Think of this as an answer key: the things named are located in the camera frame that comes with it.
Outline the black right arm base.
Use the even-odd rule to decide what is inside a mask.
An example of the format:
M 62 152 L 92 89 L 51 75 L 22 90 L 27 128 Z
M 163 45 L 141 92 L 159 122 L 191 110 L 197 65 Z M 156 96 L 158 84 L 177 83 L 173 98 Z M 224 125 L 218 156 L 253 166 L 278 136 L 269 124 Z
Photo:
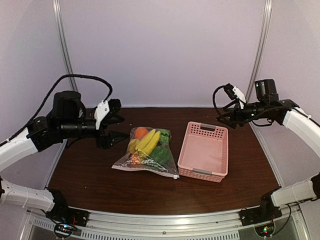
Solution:
M 243 208 L 238 214 L 241 224 L 243 226 L 249 226 L 280 218 L 282 211 L 280 207 L 274 206 L 271 193 L 266 193 L 261 197 L 259 206 Z

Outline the yellow toy lemon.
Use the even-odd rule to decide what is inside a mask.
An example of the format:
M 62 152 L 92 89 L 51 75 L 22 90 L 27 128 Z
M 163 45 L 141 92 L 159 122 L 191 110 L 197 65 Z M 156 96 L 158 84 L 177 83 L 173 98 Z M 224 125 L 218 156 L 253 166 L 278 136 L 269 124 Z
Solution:
M 135 153 L 135 151 L 136 151 L 136 146 L 137 146 L 137 144 L 138 144 L 139 142 L 140 142 L 140 140 L 137 139 L 137 138 L 134 138 L 134 139 L 132 139 L 132 140 L 129 142 L 128 147 L 127 147 L 127 150 L 128 150 L 128 152 L 129 152 L 130 154 L 134 154 L 134 153 Z

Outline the orange toy tangerine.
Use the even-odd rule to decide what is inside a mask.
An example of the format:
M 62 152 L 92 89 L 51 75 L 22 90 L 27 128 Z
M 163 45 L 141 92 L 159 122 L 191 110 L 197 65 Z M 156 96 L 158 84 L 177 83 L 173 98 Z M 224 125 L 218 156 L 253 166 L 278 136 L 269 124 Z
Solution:
M 136 139 L 142 139 L 148 132 L 148 129 L 145 127 L 137 127 L 134 131 L 134 137 Z

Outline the yellow toy banana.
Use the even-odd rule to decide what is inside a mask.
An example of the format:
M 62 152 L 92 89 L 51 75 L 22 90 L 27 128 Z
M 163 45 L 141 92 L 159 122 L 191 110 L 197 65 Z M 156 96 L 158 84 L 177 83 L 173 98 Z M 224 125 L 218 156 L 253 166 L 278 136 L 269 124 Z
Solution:
M 136 150 L 142 151 L 145 154 L 149 155 L 157 146 L 160 140 L 161 132 L 156 129 L 150 130 L 142 140 L 137 144 Z

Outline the clear zip top bag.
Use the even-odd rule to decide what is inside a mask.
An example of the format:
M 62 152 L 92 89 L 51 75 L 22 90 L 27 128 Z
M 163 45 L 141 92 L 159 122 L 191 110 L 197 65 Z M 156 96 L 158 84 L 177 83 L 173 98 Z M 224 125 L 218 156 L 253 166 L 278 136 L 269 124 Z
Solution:
M 135 139 L 134 132 L 136 128 L 138 127 L 134 127 L 130 131 L 130 141 L 132 139 Z M 144 127 L 144 128 L 148 129 L 148 132 L 151 131 L 152 129 L 156 129 L 157 131 L 164 129 L 164 128 L 154 128 L 154 127 Z M 160 141 L 158 141 L 157 146 L 166 147 L 171 152 L 170 141 L 169 141 L 169 144 L 165 144 L 165 145 L 160 144 Z M 128 147 L 127 147 L 125 155 L 121 157 L 117 162 L 115 162 L 111 168 L 116 170 L 121 170 L 121 171 L 128 171 L 128 172 L 149 171 L 163 177 L 173 178 L 175 180 L 177 180 L 180 177 L 172 152 L 171 152 L 171 159 L 165 164 L 157 163 L 155 160 L 153 160 L 150 157 L 150 154 L 147 155 L 141 150 L 135 149 L 134 154 L 138 154 L 141 157 L 143 157 L 143 161 L 141 162 L 141 164 L 132 164 L 131 155 L 133 154 L 128 152 Z

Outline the green black toy watermelon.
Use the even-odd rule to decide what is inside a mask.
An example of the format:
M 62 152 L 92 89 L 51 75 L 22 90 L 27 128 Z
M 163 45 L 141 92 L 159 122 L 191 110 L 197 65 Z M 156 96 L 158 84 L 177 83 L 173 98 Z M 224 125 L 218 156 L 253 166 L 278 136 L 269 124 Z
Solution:
M 170 139 L 171 139 L 171 131 L 168 129 L 161 129 L 160 139 L 159 139 L 160 144 L 167 145 L 169 144 Z

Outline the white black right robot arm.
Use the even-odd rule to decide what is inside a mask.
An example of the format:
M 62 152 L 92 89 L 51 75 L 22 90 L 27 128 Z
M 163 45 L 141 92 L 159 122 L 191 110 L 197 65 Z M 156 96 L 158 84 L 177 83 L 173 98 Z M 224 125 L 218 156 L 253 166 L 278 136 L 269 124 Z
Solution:
M 254 82 L 257 101 L 248 103 L 243 92 L 230 83 L 221 85 L 213 92 L 214 100 L 219 90 L 224 90 L 231 102 L 220 111 L 214 103 L 218 114 L 217 121 L 233 129 L 242 127 L 256 120 L 266 119 L 267 126 L 274 122 L 296 134 L 316 154 L 320 154 L 320 125 L 290 99 L 279 98 L 274 79 L 262 79 Z M 316 174 L 309 179 L 281 187 L 261 198 L 256 210 L 259 220 L 268 220 L 281 206 L 291 203 L 316 201 L 320 198 L 320 176 Z

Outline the orange green toy carrot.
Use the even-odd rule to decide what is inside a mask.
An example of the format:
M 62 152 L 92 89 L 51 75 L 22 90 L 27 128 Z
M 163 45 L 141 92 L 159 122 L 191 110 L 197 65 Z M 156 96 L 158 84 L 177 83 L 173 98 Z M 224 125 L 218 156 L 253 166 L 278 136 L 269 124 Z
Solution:
M 141 157 L 139 154 L 132 154 L 130 160 L 132 164 L 141 164 L 143 157 Z

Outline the pink perforated plastic basket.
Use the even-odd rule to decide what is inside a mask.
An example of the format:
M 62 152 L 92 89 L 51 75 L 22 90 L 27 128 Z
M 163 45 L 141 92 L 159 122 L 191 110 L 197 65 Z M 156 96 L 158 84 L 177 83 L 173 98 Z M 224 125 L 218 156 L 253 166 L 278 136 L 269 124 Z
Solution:
M 220 183 L 229 169 L 228 129 L 188 122 L 177 166 L 181 176 Z

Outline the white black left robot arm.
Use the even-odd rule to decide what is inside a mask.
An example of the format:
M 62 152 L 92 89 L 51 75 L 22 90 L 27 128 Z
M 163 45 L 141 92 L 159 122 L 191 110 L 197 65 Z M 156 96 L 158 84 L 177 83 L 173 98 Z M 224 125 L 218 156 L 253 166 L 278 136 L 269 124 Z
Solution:
M 76 141 L 93 138 L 96 146 L 109 149 L 128 138 L 117 131 L 105 133 L 109 125 L 124 121 L 118 112 L 119 99 L 103 100 L 87 116 L 87 110 L 76 91 L 57 92 L 53 97 L 52 110 L 47 116 L 32 119 L 22 131 L 0 147 L 0 169 L 5 170 L 23 158 L 40 153 L 66 139 Z M 63 194 L 58 190 L 37 190 L 0 180 L 0 203 L 34 208 L 53 213 L 61 222 L 72 218 L 72 211 Z

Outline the green toy bell pepper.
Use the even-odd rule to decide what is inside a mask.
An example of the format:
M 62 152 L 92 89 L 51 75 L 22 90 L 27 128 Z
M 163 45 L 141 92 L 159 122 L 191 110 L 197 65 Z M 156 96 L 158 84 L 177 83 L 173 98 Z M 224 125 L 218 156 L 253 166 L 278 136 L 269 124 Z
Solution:
M 149 155 L 153 160 L 155 160 L 158 164 L 164 165 L 167 163 L 171 157 L 171 151 L 163 146 L 157 146 Z

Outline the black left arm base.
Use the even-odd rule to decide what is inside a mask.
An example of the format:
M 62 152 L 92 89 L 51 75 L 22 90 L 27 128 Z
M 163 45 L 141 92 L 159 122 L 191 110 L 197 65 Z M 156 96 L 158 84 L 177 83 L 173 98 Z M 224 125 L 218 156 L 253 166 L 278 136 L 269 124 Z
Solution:
M 48 191 L 51 193 L 54 203 L 53 208 L 46 212 L 48 218 L 70 225 L 87 226 L 88 211 L 69 207 L 67 200 L 59 190 L 49 189 Z

